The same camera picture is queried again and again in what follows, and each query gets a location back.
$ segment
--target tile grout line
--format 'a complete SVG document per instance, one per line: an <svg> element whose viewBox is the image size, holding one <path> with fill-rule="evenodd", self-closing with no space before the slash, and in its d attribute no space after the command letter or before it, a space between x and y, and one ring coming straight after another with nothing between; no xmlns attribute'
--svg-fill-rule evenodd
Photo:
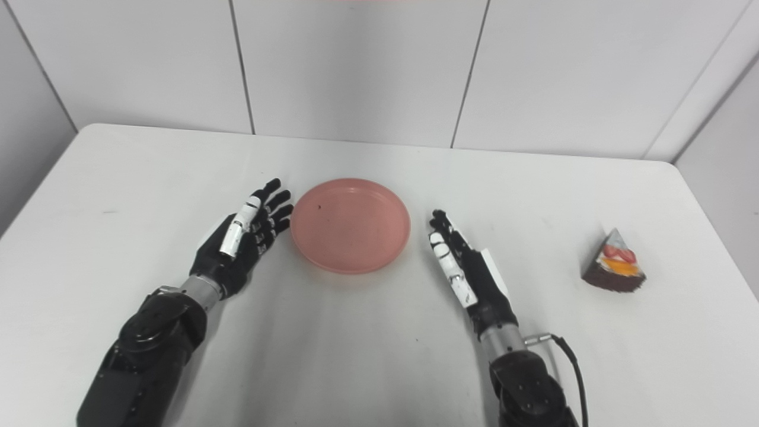
<svg viewBox="0 0 759 427"><path fill-rule="evenodd" d="M696 84L698 83L698 81L701 79L701 76L703 76L703 75L704 75L704 72L706 72L706 70L709 68L709 65L711 65L712 61L713 61L713 60L714 60L714 58L716 57L716 54L717 54L717 53L718 53L718 52L719 52L719 51L722 49L722 46L725 44L725 41L727 41L727 39L730 37L730 34L732 34L732 31L733 31L733 30L735 29L735 27L738 25L738 22L740 22L741 18L743 18L743 15L746 13L746 11L748 10L748 8L751 6L751 3L753 3L753 2L754 2L754 0L749 0L749 2L748 2L748 3L746 3L746 6L745 6L745 7L743 8L743 10L741 11L741 13L740 13L740 14L738 15L738 17L735 19L735 21L733 21L732 25L730 26L730 29L729 29L729 30L727 30L727 33L725 33L725 36L722 38L722 40L720 40L720 44L718 44L718 45L717 45L717 47L716 47L716 49L714 50L714 52L712 52L712 54L709 56L709 59L707 59L706 63L704 64L704 67L703 67L703 68L702 68L702 69L701 69L701 70L698 72L698 75L697 75L697 76L696 76L696 78L693 80L693 82L692 82L692 83L691 83L691 85L688 87L688 89L685 91L685 94L682 96L682 98L680 99L680 101L677 103L677 106L675 106L674 110L673 110L673 111L672 111L672 113L669 115L669 117L667 118L667 120L664 122L664 124L662 125L662 127L659 129L659 131L657 132L657 134L656 134L656 135L654 135L654 137L653 137L653 140L651 141L651 143L650 143L650 144L648 144L648 147L647 147L647 148L646 148L646 150L643 152L643 155L641 156L640 160L646 160L646 156L648 156L648 154L651 152L651 149L653 148L653 146L654 146L654 145L656 145L657 141L659 140L659 137L661 136L661 134L662 134L662 133L664 133L664 129L666 129L666 128L667 128L667 126L669 125L669 123L672 121L672 118L673 118L673 117L675 117L675 114L677 113L677 111L680 109L680 107L682 106L682 104L683 104L683 103L685 102L685 100L688 98L688 95L690 95L690 94L691 94L691 92L693 91L693 88L696 86ZM699 131L701 131L701 129L703 128L703 125L706 123L706 121L707 121L708 119L710 119L710 118L711 118L711 116L712 116L711 114L707 115L707 117L705 117L705 118L704 118L703 122L702 122L701 124L699 124L699 126L697 127L697 131L696 131L696 132L694 132L694 134L693 134L693 135L689 135L689 136L688 136L688 139L685 141L685 146L687 146L687 145L689 145L689 144L690 144L690 142L693 140L693 138L695 138L695 135L696 135L696 134L697 134ZM675 156L675 158L674 158L674 159L672 159L672 160L671 160L669 163L671 163L671 164L674 164L674 163L675 163L675 161L676 161L676 160L677 160L677 159L680 157L680 155L682 154L682 151L684 151L684 150L685 150L685 147L683 147L683 148L682 148L682 149L681 149L681 150L678 152L678 154Z"/></svg>
<svg viewBox="0 0 759 427"><path fill-rule="evenodd" d="M66 109L66 105L63 103L63 100L61 99L61 96L58 94L58 91L55 89L55 86L53 86L52 81L50 80L50 76L48 76L47 71L45 71L45 68L43 67L42 62L39 60L39 56L37 56L37 52L32 47L32 43L29 41L29 37L27 37L27 34L24 32L24 29L21 27L21 22L19 22L18 17L16 17L16 14L13 12L13 9L11 8L11 4L8 3L8 0L2 0L2 2L5 4L5 7L8 9L8 13L11 15L11 19L13 20L14 24L16 24L16 28L18 29L18 32L21 34L21 38L24 40L24 43L27 44L27 48L29 49L29 52L31 52L32 57L34 57L34 61L37 64L37 68L39 68L39 71L43 74L43 77L45 78L45 82L47 82L48 86L50 87L50 90L52 91L52 94L55 97L55 100L61 106L61 109L63 110L63 113L66 116L68 123L74 129L74 133L78 133L79 129L77 129L77 126L74 124L74 120L71 118L71 114L68 113L68 110Z"/></svg>
<svg viewBox="0 0 759 427"><path fill-rule="evenodd" d="M245 105L247 105L247 117L250 120L250 133L256 134L256 128L253 125L253 109L251 109L250 107L250 93L248 92L248 89L247 89L247 75L245 74L245 61L242 58L242 48L240 46L240 33L238 31L237 16L235 15L234 0L229 0L229 12L232 18L232 30L235 33L235 45L238 50L238 59L240 61L240 72L242 73L242 88L245 91Z"/></svg>
<svg viewBox="0 0 759 427"><path fill-rule="evenodd" d="M722 105L730 98L733 92L735 92L735 89L738 88L738 86L743 82L743 79L746 77L746 75L751 71L751 69L759 62L759 52L757 52L756 55L754 55L754 58L749 61L748 65L741 71L741 74L738 75L738 78L735 79L735 81L730 85L730 87L727 89L724 95L720 97L720 100L717 101L714 108L711 109L709 114L707 114L706 118L701 122L701 124L696 128L696 131L693 132L693 135L691 135L690 138L685 142L685 145L682 146L680 151L675 155L675 158L672 159L672 164L677 163L678 160L680 160L680 157L682 157L682 154L688 149L688 147L693 144L693 141L698 138L698 135L704 130L704 128L707 127L709 122L711 122L711 119L716 115L716 113L722 108Z"/></svg>
<svg viewBox="0 0 759 427"><path fill-rule="evenodd" d="M482 15L482 22L480 23L480 32L477 35L477 42L474 44L474 54L472 55L472 63L469 65L469 75L467 75L467 83L464 85L464 96L461 98L461 106L458 108L458 116L456 116L456 126L453 128L453 138L451 138L451 147L456 142L456 133L458 132L458 123L461 121L461 113L464 112L464 103L467 100L467 93L469 92L469 83L472 81L472 72L474 71L474 62L477 61L477 52L480 50L480 41L482 40L482 32L485 30L485 20L487 19L487 11L490 9L490 0L487 0L485 4L485 13Z"/></svg>

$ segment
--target robotic arm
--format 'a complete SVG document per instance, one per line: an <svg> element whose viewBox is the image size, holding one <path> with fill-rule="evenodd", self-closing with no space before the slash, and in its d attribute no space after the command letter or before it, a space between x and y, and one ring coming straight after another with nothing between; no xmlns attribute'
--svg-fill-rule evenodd
<svg viewBox="0 0 759 427"><path fill-rule="evenodd" d="M584 386L577 359L566 342L552 334L523 338L493 257L474 250L442 210L433 212L430 244L440 267L466 309L490 364L490 380L500 400L501 427L577 427L559 383L528 345L555 340L575 367L587 427Z"/></svg>
<svg viewBox="0 0 759 427"><path fill-rule="evenodd" d="M79 427L158 427L182 369L206 336L213 306L240 292L276 236L290 226L290 191L274 179L229 215L197 251L184 284L162 286L119 332L84 398Z"/></svg>

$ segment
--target white tiled wall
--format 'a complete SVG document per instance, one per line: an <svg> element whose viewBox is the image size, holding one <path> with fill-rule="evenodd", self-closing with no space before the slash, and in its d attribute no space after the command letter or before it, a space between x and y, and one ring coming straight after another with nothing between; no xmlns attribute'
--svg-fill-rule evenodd
<svg viewBox="0 0 759 427"><path fill-rule="evenodd" d="M750 2L492 0L455 146L642 158Z"/></svg>
<svg viewBox="0 0 759 427"><path fill-rule="evenodd" d="M450 147L485 4L235 1L256 133Z"/></svg>
<svg viewBox="0 0 759 427"><path fill-rule="evenodd" d="M752 0L7 1L77 127L671 160L759 50Z"/></svg>
<svg viewBox="0 0 759 427"><path fill-rule="evenodd" d="M250 133L227 2L8 1L78 128Z"/></svg>
<svg viewBox="0 0 759 427"><path fill-rule="evenodd" d="M0 235L73 137L73 126L0 2Z"/></svg>
<svg viewBox="0 0 759 427"><path fill-rule="evenodd" d="M676 165L759 298L759 65Z"/></svg>

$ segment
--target pink plate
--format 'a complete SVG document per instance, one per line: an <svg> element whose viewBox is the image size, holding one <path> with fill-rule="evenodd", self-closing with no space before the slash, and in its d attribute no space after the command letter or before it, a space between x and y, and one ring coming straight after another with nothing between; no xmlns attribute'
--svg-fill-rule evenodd
<svg viewBox="0 0 759 427"><path fill-rule="evenodd" d="M362 274L400 255L411 219L389 189L365 179L336 179L296 203L290 227L308 261L335 273Z"/></svg>

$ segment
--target black cable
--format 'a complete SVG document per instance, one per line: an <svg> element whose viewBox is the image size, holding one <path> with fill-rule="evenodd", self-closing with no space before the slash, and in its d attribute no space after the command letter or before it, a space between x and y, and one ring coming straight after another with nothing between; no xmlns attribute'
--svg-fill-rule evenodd
<svg viewBox="0 0 759 427"><path fill-rule="evenodd" d="M577 376L577 387L580 391L582 427L587 427L587 401L585 400L585 383L582 381L582 374L580 373L580 365L577 363L577 356L575 356L575 352L569 348L569 344L564 341L564 338L551 334L551 339L556 343L557 346L559 346L560 349L564 351L564 354L567 355L567 359L569 359L569 361L572 363L572 368L575 369L575 376Z"/></svg>

